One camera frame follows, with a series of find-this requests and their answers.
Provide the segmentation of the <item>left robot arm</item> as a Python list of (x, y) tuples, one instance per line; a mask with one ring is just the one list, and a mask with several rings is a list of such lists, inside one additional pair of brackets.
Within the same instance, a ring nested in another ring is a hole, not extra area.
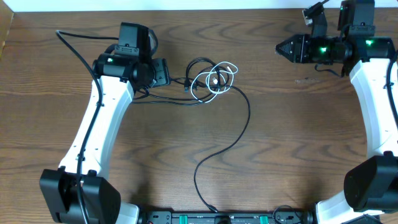
[(92, 65), (88, 107), (58, 169), (45, 169), (39, 185), (57, 223), (141, 223), (137, 205), (121, 200), (109, 183), (113, 147), (136, 91), (170, 83), (167, 63), (153, 58), (158, 41), (148, 27), (123, 22), (119, 37)]

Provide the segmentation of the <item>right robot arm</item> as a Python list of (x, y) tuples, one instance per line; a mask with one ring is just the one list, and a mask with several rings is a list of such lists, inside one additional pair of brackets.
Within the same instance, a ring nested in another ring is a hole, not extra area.
[(358, 96), (366, 130), (366, 160), (350, 170), (343, 190), (317, 202), (302, 223), (378, 223), (397, 211), (397, 50), (376, 36), (373, 0), (343, 1), (339, 36), (327, 35), (324, 2), (302, 11), (310, 34), (296, 34), (275, 51), (293, 63), (312, 63), (327, 72), (339, 63)]

